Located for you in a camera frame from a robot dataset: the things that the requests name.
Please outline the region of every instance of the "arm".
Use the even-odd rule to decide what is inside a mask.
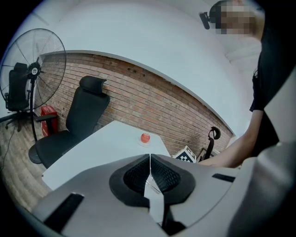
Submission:
[[[250,157],[257,140],[263,111],[254,110],[250,125],[243,136],[237,139],[233,144],[226,148],[220,154],[198,164],[217,167],[235,168]]]

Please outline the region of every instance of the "person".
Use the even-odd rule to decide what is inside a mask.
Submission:
[[[294,1],[257,1],[264,14],[251,10],[241,0],[223,0],[210,10],[210,22],[224,34],[240,34],[261,42],[258,68],[253,76],[253,112],[247,131],[223,152],[199,164],[235,168],[267,147],[276,145],[278,137],[264,112],[296,63]]]

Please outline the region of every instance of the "black sleeve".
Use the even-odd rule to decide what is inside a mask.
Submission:
[[[254,100],[250,107],[250,111],[253,112],[253,110],[263,110],[264,101],[263,101],[262,93],[260,89],[260,81],[255,74],[253,75],[252,82],[253,82]]]

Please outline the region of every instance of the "chair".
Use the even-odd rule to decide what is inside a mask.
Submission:
[[[5,126],[8,129],[8,125],[14,121],[18,121],[18,131],[20,131],[20,120],[23,116],[22,110],[29,106],[30,90],[27,90],[27,64],[17,62],[9,72],[9,92],[4,94],[5,107],[11,112],[17,112],[17,115],[11,119]]]
[[[208,137],[209,137],[209,146],[207,148],[207,152],[204,155],[204,159],[203,160],[207,160],[210,158],[211,152],[214,148],[214,140],[217,140],[220,138],[221,136],[221,132],[219,130],[219,128],[217,127],[211,127],[212,129],[209,131]]]
[[[48,168],[62,155],[93,133],[93,129],[107,108],[110,97],[102,92],[105,79],[85,76],[79,82],[70,107],[66,127],[68,130],[52,134],[36,141],[37,155]],[[56,115],[36,117],[37,122],[46,121],[49,132],[53,131],[51,120]]]

